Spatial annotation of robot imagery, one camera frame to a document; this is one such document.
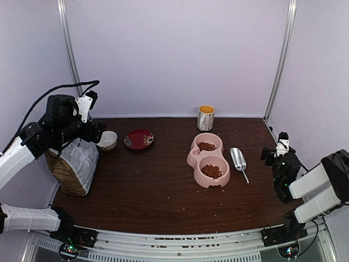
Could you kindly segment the small patterned cup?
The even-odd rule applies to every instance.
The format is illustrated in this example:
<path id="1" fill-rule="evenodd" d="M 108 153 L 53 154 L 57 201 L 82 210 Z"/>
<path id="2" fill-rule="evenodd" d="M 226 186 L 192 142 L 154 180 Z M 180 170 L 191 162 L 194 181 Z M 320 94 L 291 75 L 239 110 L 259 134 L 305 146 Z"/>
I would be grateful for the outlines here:
<path id="1" fill-rule="evenodd" d="M 150 146 L 154 141 L 152 132 L 146 129 L 135 129 L 124 137 L 124 144 L 132 150 L 142 150 Z"/>

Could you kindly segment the aluminium front rail frame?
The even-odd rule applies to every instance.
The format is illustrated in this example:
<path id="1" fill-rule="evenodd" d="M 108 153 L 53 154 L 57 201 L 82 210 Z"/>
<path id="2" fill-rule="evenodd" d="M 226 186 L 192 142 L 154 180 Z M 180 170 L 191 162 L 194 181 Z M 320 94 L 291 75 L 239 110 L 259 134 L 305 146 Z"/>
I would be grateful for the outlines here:
<path id="1" fill-rule="evenodd" d="M 307 223 L 308 236 L 265 247 L 261 228 L 229 233 L 150 235 L 98 230 L 93 248 L 69 255 L 44 231 L 29 238 L 21 261 L 337 261 L 326 222 Z"/>

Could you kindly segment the floral mug yellow inside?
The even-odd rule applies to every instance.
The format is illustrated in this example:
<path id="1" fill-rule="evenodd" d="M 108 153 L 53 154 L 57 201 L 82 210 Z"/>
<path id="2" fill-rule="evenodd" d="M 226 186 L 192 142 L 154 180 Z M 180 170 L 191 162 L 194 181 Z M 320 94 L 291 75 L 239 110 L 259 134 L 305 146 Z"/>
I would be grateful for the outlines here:
<path id="1" fill-rule="evenodd" d="M 211 105 L 201 105 L 198 108 L 197 127 L 201 132 L 212 130 L 215 108 Z"/>

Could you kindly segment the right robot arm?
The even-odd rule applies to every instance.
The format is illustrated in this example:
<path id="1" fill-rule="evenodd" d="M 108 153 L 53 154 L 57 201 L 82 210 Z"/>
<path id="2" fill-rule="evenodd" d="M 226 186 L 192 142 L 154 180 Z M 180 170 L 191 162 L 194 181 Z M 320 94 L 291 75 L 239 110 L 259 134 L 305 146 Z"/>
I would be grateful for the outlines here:
<path id="1" fill-rule="evenodd" d="M 273 187 L 284 204 L 323 188 L 311 200 L 285 214 L 279 232 L 285 241 L 298 235 L 306 222 L 348 202 L 348 152 L 344 149 L 322 158 L 300 178 L 297 175 L 302 165 L 293 151 L 277 155 L 276 150 L 264 147 L 260 160 L 272 167 Z"/>

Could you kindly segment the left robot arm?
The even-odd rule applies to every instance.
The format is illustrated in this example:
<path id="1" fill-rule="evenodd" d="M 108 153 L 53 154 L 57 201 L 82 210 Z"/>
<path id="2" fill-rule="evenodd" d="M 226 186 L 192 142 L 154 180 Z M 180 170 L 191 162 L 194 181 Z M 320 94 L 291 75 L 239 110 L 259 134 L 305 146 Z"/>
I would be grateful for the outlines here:
<path id="1" fill-rule="evenodd" d="M 31 162 L 44 156 L 62 188 L 73 195 L 89 192 L 100 158 L 97 144 L 106 125 L 89 120 L 98 95 L 89 91 L 75 98 L 57 94 L 47 99 L 46 112 L 38 122 L 20 128 L 1 153 L 1 187 Z M 79 234 L 73 218 L 61 207 L 28 209 L 1 204 L 1 232 L 12 230 L 46 230 L 57 232 L 66 242 L 74 242 Z"/>

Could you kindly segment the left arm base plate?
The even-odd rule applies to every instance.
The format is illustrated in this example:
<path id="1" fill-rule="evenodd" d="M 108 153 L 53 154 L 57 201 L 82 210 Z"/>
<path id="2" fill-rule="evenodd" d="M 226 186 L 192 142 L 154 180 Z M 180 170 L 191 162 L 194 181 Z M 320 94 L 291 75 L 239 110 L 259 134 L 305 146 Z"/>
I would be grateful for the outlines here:
<path id="1" fill-rule="evenodd" d="M 50 237 L 64 244 L 70 244 L 81 248 L 93 248 L 97 240 L 98 232 L 91 229 L 73 227 L 70 233 L 61 231 L 50 232 Z"/>

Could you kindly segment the brown pet food bag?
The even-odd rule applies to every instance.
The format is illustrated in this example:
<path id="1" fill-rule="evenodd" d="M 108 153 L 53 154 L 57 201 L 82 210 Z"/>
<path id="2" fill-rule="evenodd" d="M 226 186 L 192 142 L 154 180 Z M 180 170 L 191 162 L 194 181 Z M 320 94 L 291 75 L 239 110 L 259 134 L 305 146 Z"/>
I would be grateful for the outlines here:
<path id="1" fill-rule="evenodd" d="M 75 197 L 88 194 L 99 156 L 96 144 L 82 139 L 74 140 L 60 154 L 53 149 L 45 152 L 49 170 L 62 192 Z"/>

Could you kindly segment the aluminium wall post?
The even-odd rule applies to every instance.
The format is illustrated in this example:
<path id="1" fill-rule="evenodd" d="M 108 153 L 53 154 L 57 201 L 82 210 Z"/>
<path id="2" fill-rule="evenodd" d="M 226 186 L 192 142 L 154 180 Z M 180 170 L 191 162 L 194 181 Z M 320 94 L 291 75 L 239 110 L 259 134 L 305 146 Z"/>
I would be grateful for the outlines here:
<path id="1" fill-rule="evenodd" d="M 73 44 L 71 41 L 69 22 L 66 10 L 66 4 L 64 0 L 57 0 L 58 16 L 61 23 L 61 28 L 63 32 L 63 38 L 65 42 L 65 48 L 68 56 L 68 63 L 70 72 L 74 83 L 80 82 L 79 73 L 76 65 L 76 60 L 73 51 Z"/>
<path id="2" fill-rule="evenodd" d="M 289 0 L 280 57 L 279 57 L 278 66 L 276 69 L 276 75 L 274 78 L 272 91 L 271 91 L 266 112 L 263 118 L 265 122 L 270 121 L 272 110 L 276 102 L 276 97 L 281 85 L 282 76 L 283 76 L 286 61 L 287 61 L 287 55 L 291 46 L 291 41 L 292 41 L 292 36 L 294 31 L 294 24 L 296 21 L 296 13 L 297 13 L 297 1 Z"/>

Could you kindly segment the metal food scoop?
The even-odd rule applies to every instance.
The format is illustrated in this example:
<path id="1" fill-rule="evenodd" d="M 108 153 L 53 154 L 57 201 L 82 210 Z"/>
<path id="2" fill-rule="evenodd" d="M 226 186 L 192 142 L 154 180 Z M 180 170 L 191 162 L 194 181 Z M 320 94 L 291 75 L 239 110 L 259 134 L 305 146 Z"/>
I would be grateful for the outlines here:
<path id="1" fill-rule="evenodd" d="M 242 154 L 242 151 L 238 149 L 237 147 L 230 148 L 230 155 L 234 163 L 234 167 L 237 171 L 241 171 L 244 175 L 244 178 L 246 180 L 246 183 L 249 184 L 249 178 L 245 173 L 246 170 L 246 160 Z"/>

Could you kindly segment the left aluminium wall post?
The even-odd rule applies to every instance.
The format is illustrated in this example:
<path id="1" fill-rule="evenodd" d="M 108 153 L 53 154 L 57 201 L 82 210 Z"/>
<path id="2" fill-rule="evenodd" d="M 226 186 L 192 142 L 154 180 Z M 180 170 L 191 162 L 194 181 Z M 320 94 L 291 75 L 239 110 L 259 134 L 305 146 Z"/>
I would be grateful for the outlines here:
<path id="1" fill-rule="evenodd" d="M 73 51 L 73 44 L 71 41 L 69 22 L 66 10 L 66 4 L 64 0 L 57 0 L 58 16 L 61 23 L 61 28 L 63 32 L 63 38 L 65 42 L 65 48 L 68 56 L 68 63 L 70 72 L 74 83 L 80 82 L 79 73 L 76 65 L 76 60 Z"/>

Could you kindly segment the white ceramic bowl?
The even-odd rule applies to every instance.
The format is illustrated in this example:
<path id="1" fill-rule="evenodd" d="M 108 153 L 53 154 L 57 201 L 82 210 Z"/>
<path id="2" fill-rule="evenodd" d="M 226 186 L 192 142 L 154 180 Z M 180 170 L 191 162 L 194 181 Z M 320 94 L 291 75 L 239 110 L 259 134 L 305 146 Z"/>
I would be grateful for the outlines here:
<path id="1" fill-rule="evenodd" d="M 100 141 L 97 143 L 97 146 L 102 151 L 111 151 L 117 145 L 117 133 L 113 131 L 104 131 L 102 133 Z"/>

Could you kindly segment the right aluminium wall post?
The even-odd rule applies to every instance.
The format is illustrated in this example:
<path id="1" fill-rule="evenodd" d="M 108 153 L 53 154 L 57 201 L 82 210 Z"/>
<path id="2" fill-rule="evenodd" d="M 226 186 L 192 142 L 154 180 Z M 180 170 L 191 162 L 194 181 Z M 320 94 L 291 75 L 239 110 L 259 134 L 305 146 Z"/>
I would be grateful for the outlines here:
<path id="1" fill-rule="evenodd" d="M 287 55 L 291 46 L 291 41 L 292 41 L 292 36 L 294 31 L 294 24 L 296 21 L 296 13 L 297 13 L 297 1 L 289 0 L 280 57 L 279 57 L 278 66 L 276 69 L 276 75 L 274 78 L 272 91 L 271 91 L 266 112 L 263 118 L 265 122 L 270 121 L 272 110 L 276 102 L 276 97 L 281 85 L 282 76 L 283 76 L 286 61 L 287 61 Z"/>

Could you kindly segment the pink double pet bowl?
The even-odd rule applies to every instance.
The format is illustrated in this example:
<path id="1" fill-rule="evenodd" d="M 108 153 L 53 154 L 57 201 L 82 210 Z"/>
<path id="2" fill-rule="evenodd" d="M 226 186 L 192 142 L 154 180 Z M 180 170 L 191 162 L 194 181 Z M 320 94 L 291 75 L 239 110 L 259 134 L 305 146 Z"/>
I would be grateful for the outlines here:
<path id="1" fill-rule="evenodd" d="M 216 147 L 215 150 L 200 150 L 199 143 L 207 142 Z M 191 149 L 186 158 L 187 163 L 194 170 L 195 181 L 204 188 L 210 186 L 224 187 L 230 181 L 230 166 L 223 156 L 224 147 L 221 138 L 212 133 L 201 133 L 195 136 L 191 143 Z M 217 166 L 222 172 L 218 178 L 212 178 L 204 174 L 201 170 L 206 165 Z"/>

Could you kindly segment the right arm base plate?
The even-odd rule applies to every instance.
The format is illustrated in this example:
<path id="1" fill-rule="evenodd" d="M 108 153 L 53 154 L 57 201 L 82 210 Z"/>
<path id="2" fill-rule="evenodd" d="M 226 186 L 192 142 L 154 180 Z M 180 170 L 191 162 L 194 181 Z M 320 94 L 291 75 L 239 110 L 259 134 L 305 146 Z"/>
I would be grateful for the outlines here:
<path id="1" fill-rule="evenodd" d="M 261 236 L 264 246 L 269 247 L 304 238 L 308 236 L 308 232 L 305 229 L 301 229 L 297 233 L 287 233 L 283 225 L 277 227 L 267 225 L 261 230 Z"/>

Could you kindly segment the brown kibble pet food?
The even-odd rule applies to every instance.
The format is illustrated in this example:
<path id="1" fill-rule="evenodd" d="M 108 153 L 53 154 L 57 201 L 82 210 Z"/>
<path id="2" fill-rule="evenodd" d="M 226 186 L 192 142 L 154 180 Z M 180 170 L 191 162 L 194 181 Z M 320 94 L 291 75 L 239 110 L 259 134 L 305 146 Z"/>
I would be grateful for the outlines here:
<path id="1" fill-rule="evenodd" d="M 219 168 L 219 166 L 217 165 L 212 165 L 212 164 L 207 164 L 205 165 L 202 169 L 201 172 L 208 176 L 211 177 L 212 179 L 218 179 L 220 178 L 223 173 L 221 171 L 221 169 Z"/>

